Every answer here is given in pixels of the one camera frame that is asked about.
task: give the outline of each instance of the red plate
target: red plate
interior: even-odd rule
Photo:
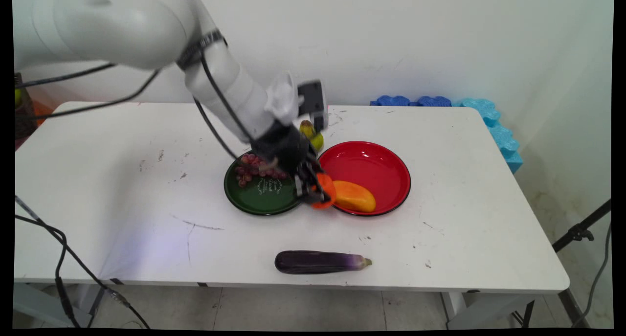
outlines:
[[[319,163],[333,180],[345,180],[365,187],[376,199],[376,210],[362,213],[337,209],[353,215],[376,216],[402,205],[411,191],[411,174],[400,158],[378,144],[345,142],[337,144],[319,157]]]

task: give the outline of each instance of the green plate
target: green plate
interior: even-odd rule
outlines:
[[[224,176],[224,192],[237,209],[254,215],[275,215],[300,204],[295,197],[295,184],[291,178],[253,176],[252,182],[248,182],[246,187],[239,187],[235,167],[240,158],[241,156],[230,165]]]

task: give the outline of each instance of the green fruit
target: green fruit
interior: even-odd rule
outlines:
[[[22,91],[20,89],[15,90],[15,108],[17,109],[22,104]]]
[[[300,132],[304,133],[309,140],[315,136],[315,128],[309,120],[304,120],[300,123]]]
[[[311,144],[313,144],[315,151],[319,153],[322,147],[324,147],[324,137],[322,137],[322,133],[313,136],[313,138],[311,138]]]

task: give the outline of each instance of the plate rim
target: plate rim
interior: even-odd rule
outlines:
[[[284,209],[280,209],[279,211],[272,211],[271,213],[261,213],[260,211],[256,211],[255,212],[255,211],[246,209],[246,208],[242,207],[241,205],[239,205],[239,203],[234,202],[233,199],[231,198],[231,196],[228,195],[230,193],[229,190],[228,190],[228,187],[227,187],[228,174],[230,173],[230,171],[232,171],[235,168],[235,165],[237,164],[237,161],[243,155],[250,154],[250,153],[253,153],[253,151],[248,151],[246,153],[243,153],[243,154],[239,155],[239,157],[237,157],[235,160],[233,160],[233,162],[230,164],[230,166],[226,170],[226,173],[224,174],[224,194],[226,195],[226,198],[228,198],[228,201],[230,202],[230,204],[232,204],[237,209],[243,211],[244,213],[248,213],[248,214],[252,214],[252,215],[256,215],[256,216],[272,216],[272,215],[278,215],[278,214],[286,213],[287,211],[289,211],[291,209],[295,209],[295,207],[298,207],[300,204],[302,204],[300,202],[300,200],[297,200],[297,198],[296,198],[295,202],[293,202],[291,205],[289,205],[288,207],[286,207]]]
[[[339,211],[342,211],[346,214],[351,214],[354,216],[380,216],[380,215],[385,215],[388,213],[391,213],[391,211],[394,211],[395,209],[398,209],[398,207],[400,207],[402,204],[404,204],[404,202],[406,202],[406,199],[409,198],[409,194],[411,194],[411,186],[413,185],[413,180],[411,178],[411,171],[409,171],[409,167],[407,167],[407,165],[405,164],[404,160],[402,160],[402,158],[400,158],[400,156],[398,156],[398,154],[394,153],[393,151],[391,151],[391,149],[384,147],[380,144],[374,143],[374,142],[368,142],[367,140],[349,140],[347,142],[341,142],[341,143],[337,143],[335,145],[333,145],[332,147],[329,147],[328,149],[326,149],[323,153],[321,153],[318,157],[317,160],[320,160],[320,158],[322,158],[322,156],[329,150],[331,150],[332,148],[336,147],[336,146],[340,146],[341,144],[346,144],[346,143],[367,143],[367,144],[373,144],[375,146],[380,146],[383,149],[386,149],[387,151],[389,151],[390,153],[394,154],[398,160],[400,160],[400,162],[402,163],[402,165],[404,165],[404,168],[406,169],[406,173],[408,173],[409,175],[409,190],[406,192],[406,195],[404,196],[404,198],[402,199],[401,202],[398,203],[398,205],[392,207],[391,209],[387,210],[387,211],[383,211],[382,213],[377,213],[377,214],[368,214],[368,213],[356,213],[356,212],[352,212],[352,211],[347,211],[347,209],[344,209],[342,207],[338,207],[335,204],[333,204],[333,207]]]

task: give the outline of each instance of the orange mango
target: orange mango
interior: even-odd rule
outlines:
[[[364,187],[344,180],[333,180],[337,199],[335,204],[344,209],[371,213],[376,209],[376,200]]]

